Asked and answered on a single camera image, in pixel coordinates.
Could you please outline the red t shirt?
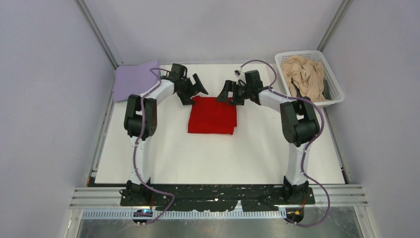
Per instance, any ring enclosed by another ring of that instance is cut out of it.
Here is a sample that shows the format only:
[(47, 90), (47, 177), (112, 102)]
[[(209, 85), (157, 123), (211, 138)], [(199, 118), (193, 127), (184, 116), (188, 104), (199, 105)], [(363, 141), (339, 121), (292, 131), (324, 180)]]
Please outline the red t shirt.
[(188, 133), (232, 135), (237, 127), (237, 108), (215, 97), (193, 98)]

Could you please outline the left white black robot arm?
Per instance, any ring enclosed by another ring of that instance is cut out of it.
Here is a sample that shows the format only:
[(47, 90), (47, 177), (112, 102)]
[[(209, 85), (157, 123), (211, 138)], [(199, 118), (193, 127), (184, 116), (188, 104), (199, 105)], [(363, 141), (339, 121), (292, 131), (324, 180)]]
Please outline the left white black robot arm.
[(186, 66), (174, 63), (166, 74), (157, 75), (157, 83), (146, 92), (128, 97), (124, 129), (133, 148), (133, 169), (126, 188), (120, 191), (121, 205), (150, 205), (158, 191), (151, 187), (150, 143), (158, 126), (158, 105), (176, 94), (182, 105), (193, 105), (192, 98), (208, 94), (196, 73), (188, 76)]

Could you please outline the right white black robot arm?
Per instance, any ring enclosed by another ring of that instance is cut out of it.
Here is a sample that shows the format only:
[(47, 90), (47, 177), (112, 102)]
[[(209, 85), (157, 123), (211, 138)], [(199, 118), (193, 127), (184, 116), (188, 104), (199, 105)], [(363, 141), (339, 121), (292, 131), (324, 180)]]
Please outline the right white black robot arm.
[(289, 159), (283, 177), (282, 198), (288, 203), (303, 200), (309, 191), (306, 158), (311, 144), (323, 129), (317, 120), (319, 108), (307, 97), (297, 98), (281, 94), (264, 86), (257, 70), (236, 71), (237, 81), (226, 80), (216, 101), (242, 106), (249, 99), (280, 113), (282, 133), (289, 143)]

